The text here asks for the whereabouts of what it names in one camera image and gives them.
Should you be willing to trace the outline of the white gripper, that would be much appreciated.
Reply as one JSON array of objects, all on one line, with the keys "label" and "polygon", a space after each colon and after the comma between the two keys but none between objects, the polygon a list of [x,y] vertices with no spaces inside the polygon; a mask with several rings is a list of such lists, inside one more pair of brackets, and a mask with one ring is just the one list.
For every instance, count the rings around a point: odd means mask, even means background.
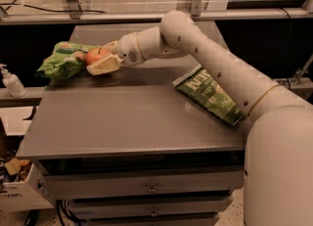
[{"label": "white gripper", "polygon": [[120,69],[122,61],[127,67],[137,66],[145,61],[139,49],[137,32],[126,34],[117,41],[105,44],[103,49],[110,51],[111,54],[87,67],[87,71],[92,75],[116,71]]}]

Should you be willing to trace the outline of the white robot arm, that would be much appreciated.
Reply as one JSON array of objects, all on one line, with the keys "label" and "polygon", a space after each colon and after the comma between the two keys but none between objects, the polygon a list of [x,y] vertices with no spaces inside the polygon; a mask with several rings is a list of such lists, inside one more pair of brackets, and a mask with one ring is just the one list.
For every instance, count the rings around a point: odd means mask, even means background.
[{"label": "white robot arm", "polygon": [[93,75],[187,53],[252,122],[246,139],[245,226],[313,226],[313,106],[201,32],[185,13],[99,49]]}]

